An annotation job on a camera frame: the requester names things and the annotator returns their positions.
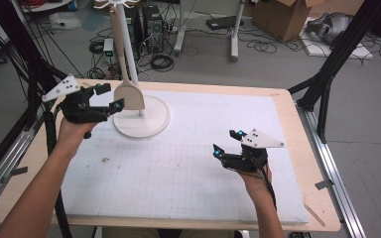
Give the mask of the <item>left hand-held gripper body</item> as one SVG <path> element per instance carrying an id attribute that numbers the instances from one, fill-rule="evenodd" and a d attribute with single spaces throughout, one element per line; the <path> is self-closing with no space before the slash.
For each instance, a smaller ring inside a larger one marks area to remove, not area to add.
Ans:
<path id="1" fill-rule="evenodd" d="M 80 86 L 70 74 L 42 96 L 43 102 L 57 99 L 60 96 L 64 100 L 60 103 L 63 116 L 72 123 L 92 123 L 106 121 L 109 116 L 104 113 L 108 106 L 91 106 L 89 96 L 90 87 Z"/>

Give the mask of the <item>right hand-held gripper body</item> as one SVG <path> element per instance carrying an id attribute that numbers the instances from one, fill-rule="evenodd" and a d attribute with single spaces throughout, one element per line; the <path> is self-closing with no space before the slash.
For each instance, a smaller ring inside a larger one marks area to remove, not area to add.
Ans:
<path id="1" fill-rule="evenodd" d="M 267 148 L 283 148 L 284 143 L 257 129 L 245 132 L 246 136 L 238 141 L 241 153 L 238 155 L 225 153 L 220 160 L 226 169 L 247 173 L 256 173 L 268 163 Z"/>

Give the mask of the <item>pink spatula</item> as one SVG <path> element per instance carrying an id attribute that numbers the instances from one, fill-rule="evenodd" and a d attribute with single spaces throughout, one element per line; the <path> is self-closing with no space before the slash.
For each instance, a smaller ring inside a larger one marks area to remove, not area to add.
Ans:
<path id="1" fill-rule="evenodd" d="M 110 20 L 122 75 L 122 82 L 115 88 L 114 99 L 123 99 L 125 110 L 143 110 L 144 96 L 139 88 L 124 7 L 121 4 L 110 8 Z"/>

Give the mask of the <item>white utensil rack stand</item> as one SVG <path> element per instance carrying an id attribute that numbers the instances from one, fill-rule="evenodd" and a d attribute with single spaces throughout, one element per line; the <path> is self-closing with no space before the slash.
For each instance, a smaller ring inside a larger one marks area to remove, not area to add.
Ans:
<path id="1" fill-rule="evenodd" d="M 139 0 L 96 0 L 101 6 L 111 8 L 121 4 L 129 8 L 129 3 L 137 3 Z M 125 110 L 114 116 L 113 122 L 116 129 L 125 136 L 131 138 L 149 138 L 162 132 L 169 124 L 171 113 L 168 105 L 155 96 L 144 96 L 145 108 L 143 110 Z"/>

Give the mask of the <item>person's right hand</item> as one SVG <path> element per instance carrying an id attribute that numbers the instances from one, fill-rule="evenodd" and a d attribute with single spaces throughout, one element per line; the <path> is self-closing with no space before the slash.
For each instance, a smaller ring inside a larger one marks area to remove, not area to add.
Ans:
<path id="1" fill-rule="evenodd" d="M 254 203 L 262 203 L 272 199 L 265 178 L 257 173 L 238 173 L 245 184 L 246 190 Z"/>

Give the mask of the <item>person's left hand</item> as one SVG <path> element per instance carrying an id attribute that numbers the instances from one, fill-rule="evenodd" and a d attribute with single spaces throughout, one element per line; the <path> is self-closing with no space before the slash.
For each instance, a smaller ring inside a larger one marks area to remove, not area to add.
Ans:
<path id="1" fill-rule="evenodd" d="M 56 150 L 64 157 L 72 158 L 87 132 L 91 132 L 96 123 L 75 124 L 66 118 L 62 119 Z"/>

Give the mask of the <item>white grid mat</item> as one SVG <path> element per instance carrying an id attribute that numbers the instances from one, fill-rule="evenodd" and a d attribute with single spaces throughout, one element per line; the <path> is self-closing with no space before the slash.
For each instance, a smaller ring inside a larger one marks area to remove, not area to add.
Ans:
<path id="1" fill-rule="evenodd" d="M 253 221 L 256 212 L 240 175 L 213 156 L 213 144 L 238 154 L 230 130 L 257 129 L 284 143 L 268 150 L 278 215 L 303 224 L 305 210 L 288 145 L 270 96 L 231 92 L 154 91 L 170 108 L 160 134 L 135 139 L 121 134 L 112 116 L 82 142 L 63 182 L 71 215 Z"/>

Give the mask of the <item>white power adapter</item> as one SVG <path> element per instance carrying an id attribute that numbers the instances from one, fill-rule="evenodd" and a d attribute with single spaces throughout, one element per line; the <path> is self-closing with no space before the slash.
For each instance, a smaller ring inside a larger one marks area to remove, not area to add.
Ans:
<path id="1" fill-rule="evenodd" d="M 114 62 L 114 43 L 111 38 L 104 40 L 103 53 L 105 60 L 108 64 L 113 64 Z"/>

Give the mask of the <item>black computer tower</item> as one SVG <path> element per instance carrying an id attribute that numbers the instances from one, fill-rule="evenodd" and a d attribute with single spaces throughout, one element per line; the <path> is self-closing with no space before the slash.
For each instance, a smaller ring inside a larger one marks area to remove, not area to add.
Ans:
<path id="1" fill-rule="evenodd" d="M 141 57 L 139 48 L 143 43 L 143 32 L 139 9 L 137 6 L 132 6 L 131 8 L 124 8 L 124 12 L 134 60 L 138 60 Z"/>
<path id="2" fill-rule="evenodd" d="M 157 6 L 148 5 L 142 8 L 143 30 L 149 53 L 161 53 L 164 49 L 164 20 Z"/>

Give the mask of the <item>clear plastic bag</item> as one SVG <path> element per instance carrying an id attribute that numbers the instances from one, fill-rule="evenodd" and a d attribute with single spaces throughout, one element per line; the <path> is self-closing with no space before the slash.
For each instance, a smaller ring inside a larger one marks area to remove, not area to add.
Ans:
<path id="1" fill-rule="evenodd" d="M 73 12 L 57 12 L 49 16 L 53 29 L 73 30 L 80 27 L 80 20 Z"/>

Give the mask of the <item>grey tape piece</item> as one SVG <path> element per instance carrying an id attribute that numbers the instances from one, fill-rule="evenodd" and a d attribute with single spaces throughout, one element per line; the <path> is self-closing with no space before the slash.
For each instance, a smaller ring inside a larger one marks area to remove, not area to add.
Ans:
<path id="1" fill-rule="evenodd" d="M 320 182 L 317 182 L 315 184 L 315 187 L 318 189 L 318 190 L 321 190 L 321 189 L 324 189 L 324 188 L 328 188 L 328 187 L 332 187 L 333 186 L 333 181 L 331 179 L 324 179 Z"/>
<path id="2" fill-rule="evenodd" d="M 3 176 L 1 179 L 0 179 L 0 182 L 1 183 L 8 183 L 9 180 L 14 177 L 14 176 L 18 176 L 18 175 L 21 175 L 21 174 L 25 174 L 28 172 L 28 167 L 21 167 L 21 168 L 18 168 L 18 169 L 14 169 L 12 171 L 9 172 L 9 174 L 7 174 L 6 176 Z"/>

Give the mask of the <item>wooden strip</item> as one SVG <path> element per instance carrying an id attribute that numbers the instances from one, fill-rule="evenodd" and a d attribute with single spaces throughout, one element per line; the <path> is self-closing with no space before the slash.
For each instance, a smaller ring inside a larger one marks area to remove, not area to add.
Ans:
<path id="1" fill-rule="evenodd" d="M 322 217 L 322 210 L 319 207 L 312 207 L 305 203 L 305 209 L 316 221 L 316 223 L 318 223 L 321 227 L 325 227 L 325 221 Z"/>

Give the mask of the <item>white stand leg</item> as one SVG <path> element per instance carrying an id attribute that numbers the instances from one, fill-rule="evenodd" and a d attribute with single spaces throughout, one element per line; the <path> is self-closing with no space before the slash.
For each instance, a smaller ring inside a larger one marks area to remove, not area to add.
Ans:
<path id="1" fill-rule="evenodd" d="M 238 0 L 238 8 L 234 17 L 234 25 L 230 36 L 230 59 L 233 62 L 238 61 L 238 32 L 240 27 L 241 18 L 244 10 L 244 0 Z"/>
<path id="2" fill-rule="evenodd" d="M 185 34 L 186 34 L 185 5 L 184 5 L 185 0 L 179 0 L 179 1 L 180 1 L 180 24 L 178 26 L 176 43 L 174 46 L 174 53 L 176 57 L 178 57 L 182 51 Z"/>

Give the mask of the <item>flat black box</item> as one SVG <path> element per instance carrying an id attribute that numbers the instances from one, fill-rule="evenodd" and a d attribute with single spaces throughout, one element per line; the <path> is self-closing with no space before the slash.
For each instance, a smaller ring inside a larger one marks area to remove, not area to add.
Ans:
<path id="1" fill-rule="evenodd" d="M 221 29 L 234 29 L 236 21 L 236 16 L 228 16 L 215 19 L 208 19 L 205 21 L 205 23 L 211 30 L 216 31 Z"/>

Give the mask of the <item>person's khaki pants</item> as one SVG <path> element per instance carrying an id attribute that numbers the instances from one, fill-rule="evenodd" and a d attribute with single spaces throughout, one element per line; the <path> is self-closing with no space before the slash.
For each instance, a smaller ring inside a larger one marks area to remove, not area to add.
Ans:
<path id="1" fill-rule="evenodd" d="M 103 238 L 241 238 L 233 230 L 103 227 Z"/>

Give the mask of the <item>large cardboard box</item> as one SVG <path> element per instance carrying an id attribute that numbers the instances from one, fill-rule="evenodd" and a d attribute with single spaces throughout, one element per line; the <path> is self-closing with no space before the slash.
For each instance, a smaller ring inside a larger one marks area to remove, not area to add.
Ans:
<path id="1" fill-rule="evenodd" d="M 296 39 L 312 8 L 325 0 L 258 0 L 252 24 L 281 43 Z"/>

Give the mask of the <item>grey bag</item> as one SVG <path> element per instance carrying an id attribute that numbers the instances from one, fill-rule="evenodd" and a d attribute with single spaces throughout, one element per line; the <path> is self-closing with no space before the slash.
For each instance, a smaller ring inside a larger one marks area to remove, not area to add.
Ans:
<path id="1" fill-rule="evenodd" d="M 321 17 L 307 22 L 306 32 L 314 33 L 324 43 L 332 46 L 352 20 L 353 17 L 345 13 L 324 13 Z"/>

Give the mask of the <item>white foam board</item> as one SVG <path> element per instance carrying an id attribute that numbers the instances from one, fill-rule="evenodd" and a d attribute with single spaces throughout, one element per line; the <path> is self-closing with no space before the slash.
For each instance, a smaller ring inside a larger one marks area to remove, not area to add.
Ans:
<path id="1" fill-rule="evenodd" d="M 310 57 L 327 58 L 331 53 L 329 45 L 321 40 L 315 33 L 307 32 L 306 24 L 303 25 L 300 31 L 300 41 L 307 55 Z M 362 44 L 358 44 L 349 57 L 353 60 L 371 60 L 373 55 Z"/>

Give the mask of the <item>black metal frame stand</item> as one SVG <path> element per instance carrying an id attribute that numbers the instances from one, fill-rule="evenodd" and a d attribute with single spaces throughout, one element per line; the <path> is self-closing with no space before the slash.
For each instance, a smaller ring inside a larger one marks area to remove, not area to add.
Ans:
<path id="1" fill-rule="evenodd" d="M 381 0 L 364 0 L 320 70 L 311 78 L 288 89 L 291 94 L 306 90 L 304 96 L 297 101 L 297 105 L 305 111 L 312 112 L 315 104 L 320 101 L 317 134 L 324 144 L 326 143 L 325 125 L 332 82 L 380 15 Z"/>
<path id="2" fill-rule="evenodd" d="M 20 79 L 28 83 L 25 112 L 26 127 L 37 121 L 37 111 L 42 105 L 42 96 L 54 89 L 57 77 L 64 79 L 66 73 L 52 66 L 39 52 L 25 25 L 20 20 L 11 0 L 0 0 L 0 27 L 18 53 L 16 57 L 0 36 L 0 47 L 9 57 Z"/>

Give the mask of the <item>aluminium rail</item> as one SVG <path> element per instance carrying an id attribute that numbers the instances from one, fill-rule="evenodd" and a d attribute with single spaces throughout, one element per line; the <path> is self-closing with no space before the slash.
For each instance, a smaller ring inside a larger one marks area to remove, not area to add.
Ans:
<path id="1" fill-rule="evenodd" d="M 33 130 L 22 131 L 14 142 L 10 143 L 9 149 L 4 153 L 0 162 L 0 179 L 9 174 L 10 171 L 18 169 L 17 166 L 28 150 L 32 140 L 35 137 Z M 0 190 L 6 183 L 0 182 Z"/>
<path id="2" fill-rule="evenodd" d="M 312 139 L 313 148 L 319 160 L 319 167 L 325 174 L 326 188 L 330 191 L 332 199 L 336 202 L 336 210 L 340 223 L 350 238 L 366 238 L 331 150 L 328 144 L 321 140 L 317 132 L 318 119 L 314 112 L 305 111 L 300 107 L 297 108 L 297 111 L 304 123 L 308 136 Z"/>

